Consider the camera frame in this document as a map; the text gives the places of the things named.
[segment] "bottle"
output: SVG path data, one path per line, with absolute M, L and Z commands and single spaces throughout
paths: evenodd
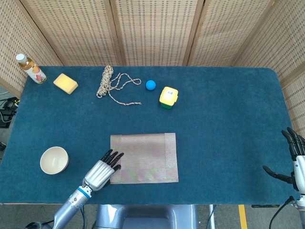
M 18 61 L 19 66 L 29 75 L 30 78 L 32 78 L 33 81 L 36 83 L 43 83 L 46 81 L 46 75 L 31 58 L 20 53 L 16 56 L 16 60 Z

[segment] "blue ball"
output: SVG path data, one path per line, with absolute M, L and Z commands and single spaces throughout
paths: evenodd
M 146 82 L 146 88 L 147 88 L 147 90 L 152 91 L 153 89 L 156 88 L 156 82 L 153 81 L 153 80 L 147 81 L 147 82 Z

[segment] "small box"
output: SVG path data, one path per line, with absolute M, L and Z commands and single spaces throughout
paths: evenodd
M 171 109 L 178 99 L 178 90 L 171 87 L 165 87 L 160 95 L 161 106 L 166 109 Z
M 77 82 L 64 73 L 60 74 L 53 83 L 68 94 L 78 87 Z

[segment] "yellow sponge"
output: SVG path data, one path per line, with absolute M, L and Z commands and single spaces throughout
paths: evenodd
M 64 73 L 60 74 L 53 83 L 68 94 L 71 94 L 78 87 L 77 82 Z

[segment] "white bowl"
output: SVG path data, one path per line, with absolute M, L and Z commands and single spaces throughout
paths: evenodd
M 59 147 L 54 146 L 47 149 L 40 159 L 40 167 L 46 174 L 57 174 L 63 171 L 69 163 L 67 152 Z

